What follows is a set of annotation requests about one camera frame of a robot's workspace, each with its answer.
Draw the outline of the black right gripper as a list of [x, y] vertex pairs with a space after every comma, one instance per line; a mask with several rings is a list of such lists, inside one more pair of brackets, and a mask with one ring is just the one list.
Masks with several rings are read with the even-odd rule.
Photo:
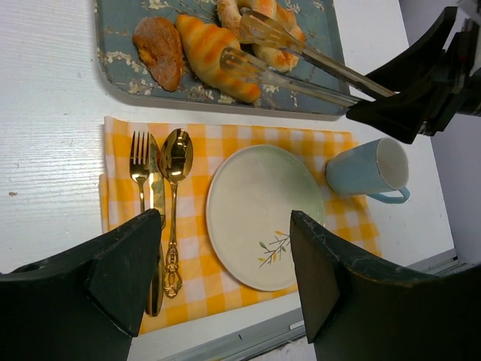
[[361, 101], [346, 117], [405, 144], [444, 131], [456, 114], [479, 117], [480, 25], [466, 19], [443, 50], [457, 12], [444, 8], [418, 41], [367, 75], [397, 95]]

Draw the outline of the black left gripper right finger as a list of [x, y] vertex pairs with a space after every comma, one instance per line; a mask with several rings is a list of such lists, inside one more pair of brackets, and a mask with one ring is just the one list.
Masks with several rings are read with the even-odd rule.
[[319, 360], [478, 360], [480, 268], [435, 276], [350, 243], [302, 211], [290, 241]]

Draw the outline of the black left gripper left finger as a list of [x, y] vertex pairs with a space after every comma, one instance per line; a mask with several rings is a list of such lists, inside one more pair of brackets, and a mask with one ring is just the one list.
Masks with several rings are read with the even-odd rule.
[[3, 360], [125, 360], [140, 332], [161, 239], [150, 209], [1, 276]]

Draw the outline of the steel serving tongs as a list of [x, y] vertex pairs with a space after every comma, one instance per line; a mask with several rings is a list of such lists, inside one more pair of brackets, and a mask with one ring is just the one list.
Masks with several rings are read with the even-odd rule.
[[254, 54], [232, 47], [222, 51], [220, 68], [232, 77], [258, 85], [287, 88], [346, 109], [362, 101], [349, 93], [291, 75], [291, 70], [303, 59], [373, 99], [384, 99], [395, 94], [394, 91], [306, 44], [275, 19], [249, 8], [242, 8], [240, 14], [240, 33], [243, 39], [252, 45]]

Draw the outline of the striped croissant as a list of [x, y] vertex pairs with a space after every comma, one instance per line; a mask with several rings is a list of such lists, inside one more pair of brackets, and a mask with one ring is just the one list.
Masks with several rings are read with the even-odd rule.
[[200, 80], [241, 102], [253, 103], [260, 98], [258, 85], [232, 77], [219, 66], [225, 48], [241, 48], [233, 32], [186, 14], [177, 16], [175, 26], [189, 66]]

